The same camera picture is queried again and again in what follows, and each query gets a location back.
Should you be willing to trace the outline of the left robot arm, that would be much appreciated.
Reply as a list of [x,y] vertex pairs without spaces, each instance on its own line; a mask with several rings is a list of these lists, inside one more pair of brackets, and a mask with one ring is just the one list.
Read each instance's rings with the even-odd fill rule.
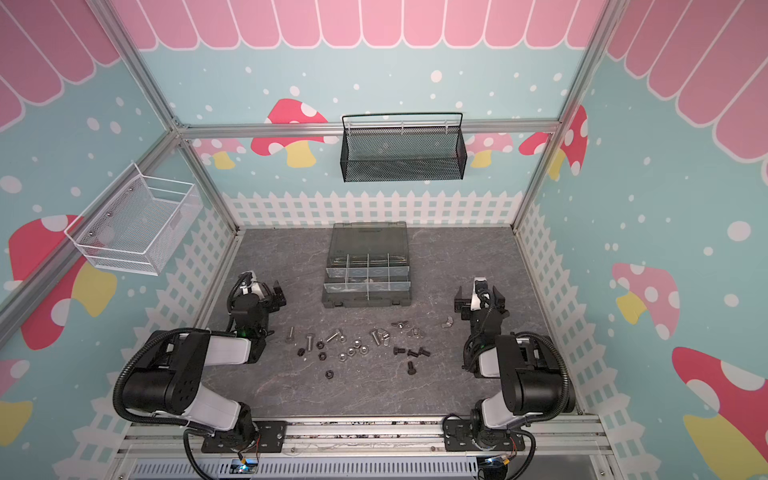
[[269,316],[287,305],[278,282],[268,285],[252,271],[239,275],[226,300],[223,331],[158,330],[127,361],[115,382],[115,412],[132,423],[177,425],[231,450],[256,445],[259,429],[250,407],[205,387],[204,370],[255,364],[273,334]]

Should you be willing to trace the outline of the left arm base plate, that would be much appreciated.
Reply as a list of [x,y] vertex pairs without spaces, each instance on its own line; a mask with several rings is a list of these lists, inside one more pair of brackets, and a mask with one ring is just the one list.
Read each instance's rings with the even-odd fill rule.
[[236,426],[230,431],[219,431],[203,440],[205,454],[280,453],[286,439],[286,421],[258,420],[251,427]]

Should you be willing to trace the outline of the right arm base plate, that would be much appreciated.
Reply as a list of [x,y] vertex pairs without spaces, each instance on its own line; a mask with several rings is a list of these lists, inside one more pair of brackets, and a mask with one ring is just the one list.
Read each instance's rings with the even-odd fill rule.
[[519,434],[487,428],[480,420],[448,415],[441,421],[444,448],[448,452],[515,452],[525,449]]

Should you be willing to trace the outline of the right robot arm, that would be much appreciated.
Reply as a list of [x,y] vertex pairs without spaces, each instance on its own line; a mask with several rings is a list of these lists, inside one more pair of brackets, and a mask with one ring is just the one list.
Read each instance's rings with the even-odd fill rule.
[[476,402],[467,419],[444,418],[447,450],[516,450],[524,446],[520,428],[574,411],[573,382],[554,342],[535,332],[504,334],[502,323],[510,316],[506,299],[486,278],[473,280],[469,296],[456,294],[454,311],[470,325],[463,370],[499,381],[500,390]]

